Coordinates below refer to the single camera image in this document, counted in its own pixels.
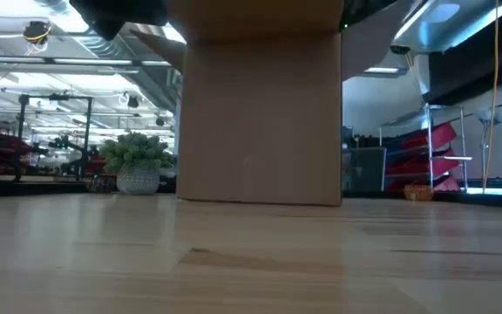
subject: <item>green plant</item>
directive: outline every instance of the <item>green plant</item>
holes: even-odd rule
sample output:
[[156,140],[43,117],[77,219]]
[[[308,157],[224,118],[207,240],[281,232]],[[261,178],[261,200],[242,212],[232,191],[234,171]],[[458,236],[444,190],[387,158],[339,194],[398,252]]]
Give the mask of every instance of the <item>green plant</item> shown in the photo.
[[173,157],[165,152],[167,144],[158,136],[147,137],[142,133],[120,135],[118,141],[107,140],[100,149],[110,173],[131,172],[133,169],[159,170],[173,167]]

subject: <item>light wood floor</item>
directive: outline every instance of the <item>light wood floor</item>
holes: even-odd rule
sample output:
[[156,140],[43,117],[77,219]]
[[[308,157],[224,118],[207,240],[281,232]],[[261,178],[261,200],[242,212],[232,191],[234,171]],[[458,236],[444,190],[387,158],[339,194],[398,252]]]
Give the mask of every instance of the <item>light wood floor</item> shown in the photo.
[[502,314],[502,208],[0,198],[0,313]]

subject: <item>ceiling pipe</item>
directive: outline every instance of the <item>ceiling pipe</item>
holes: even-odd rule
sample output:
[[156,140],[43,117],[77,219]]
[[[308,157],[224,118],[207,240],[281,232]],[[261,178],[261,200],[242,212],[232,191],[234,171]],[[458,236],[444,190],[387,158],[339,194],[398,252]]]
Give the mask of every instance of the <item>ceiling pipe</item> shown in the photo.
[[[72,9],[68,0],[35,0],[35,2],[56,15],[66,15]],[[132,58],[135,55],[119,34],[109,42],[100,37],[74,39],[99,58]],[[167,97],[164,88],[155,82],[145,70],[125,76],[145,91],[155,106],[167,109],[172,113],[175,112],[175,99]]]

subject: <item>white plant pot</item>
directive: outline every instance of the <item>white plant pot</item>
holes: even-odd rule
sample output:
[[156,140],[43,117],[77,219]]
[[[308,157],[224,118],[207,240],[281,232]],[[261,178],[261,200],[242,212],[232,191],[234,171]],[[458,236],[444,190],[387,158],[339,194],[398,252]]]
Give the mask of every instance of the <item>white plant pot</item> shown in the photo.
[[118,174],[118,190],[128,195],[152,195],[160,185],[159,170],[133,169]]

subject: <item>potted plant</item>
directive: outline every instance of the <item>potted plant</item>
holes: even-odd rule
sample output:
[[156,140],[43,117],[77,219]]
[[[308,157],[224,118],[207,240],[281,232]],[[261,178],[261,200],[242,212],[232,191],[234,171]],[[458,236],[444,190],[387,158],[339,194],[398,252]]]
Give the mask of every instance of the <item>potted plant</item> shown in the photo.
[[118,141],[107,140],[100,149],[104,170],[118,174],[119,191],[129,195],[149,195],[160,184],[160,169],[172,167],[173,157],[165,152],[167,144],[158,136],[142,133],[120,135]]

